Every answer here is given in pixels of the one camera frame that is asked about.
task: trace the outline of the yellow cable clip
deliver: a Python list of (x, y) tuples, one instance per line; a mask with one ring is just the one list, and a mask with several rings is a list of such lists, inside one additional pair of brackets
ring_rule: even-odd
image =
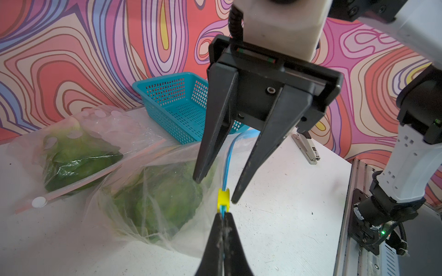
[(220, 207), (221, 205), (226, 206), (226, 212), (230, 209), (230, 190), (227, 189), (226, 191), (223, 191), (221, 188), (218, 190), (218, 213), (220, 213)]

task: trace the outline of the white tabletop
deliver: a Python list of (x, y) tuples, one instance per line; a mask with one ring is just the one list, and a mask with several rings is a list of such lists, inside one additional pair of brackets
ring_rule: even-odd
[[(145, 109), (131, 114), (152, 126)], [(231, 205), (247, 261), (257, 276), (333, 274), (351, 165), (314, 143), (321, 160), (310, 165), (287, 138), (258, 170), (239, 203)], [(91, 238), (81, 228), (90, 190), (13, 215), (15, 202), (35, 183), (5, 155), (6, 147), (0, 146), (1, 275), (195, 273), (197, 258), (141, 242)], [(232, 192), (246, 160), (243, 153), (231, 161)]]

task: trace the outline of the teal mesh basket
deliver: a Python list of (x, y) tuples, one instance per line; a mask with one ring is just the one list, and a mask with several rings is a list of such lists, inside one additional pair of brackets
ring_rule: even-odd
[[(201, 141), (206, 121), (208, 83), (193, 73), (177, 73), (132, 84), (149, 116), (181, 144)], [(248, 126), (235, 121), (230, 134)]]

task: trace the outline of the green vegetable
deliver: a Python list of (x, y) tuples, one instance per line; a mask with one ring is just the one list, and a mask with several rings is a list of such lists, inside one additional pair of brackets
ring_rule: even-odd
[[(47, 155), (44, 176), (48, 192), (86, 178), (123, 158), (119, 147), (89, 135), (75, 119), (70, 122), (73, 122), (73, 127), (53, 131), (43, 140), (43, 145), (51, 142), (53, 144), (53, 141), (56, 141), (54, 145), (49, 145), (48, 149), (45, 149)], [(75, 191), (92, 187), (100, 183), (103, 178), (104, 176)]]
[(150, 242), (158, 233), (173, 237), (194, 217), (210, 187), (216, 166), (200, 184), (193, 179), (195, 161), (147, 166), (128, 181), (112, 200), (124, 223)]

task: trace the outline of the colorful patterned wall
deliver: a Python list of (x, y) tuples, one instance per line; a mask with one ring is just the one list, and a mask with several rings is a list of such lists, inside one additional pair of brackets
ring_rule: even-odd
[[(140, 105), (135, 81), (190, 71), (229, 35), (232, 0), (0, 1), (0, 140), (100, 104)], [(358, 22), (329, 19), (314, 62), (345, 75), (312, 130), (340, 156), (383, 168), (396, 141), (396, 96), (429, 62)], [(442, 173), (427, 187), (441, 204)]]

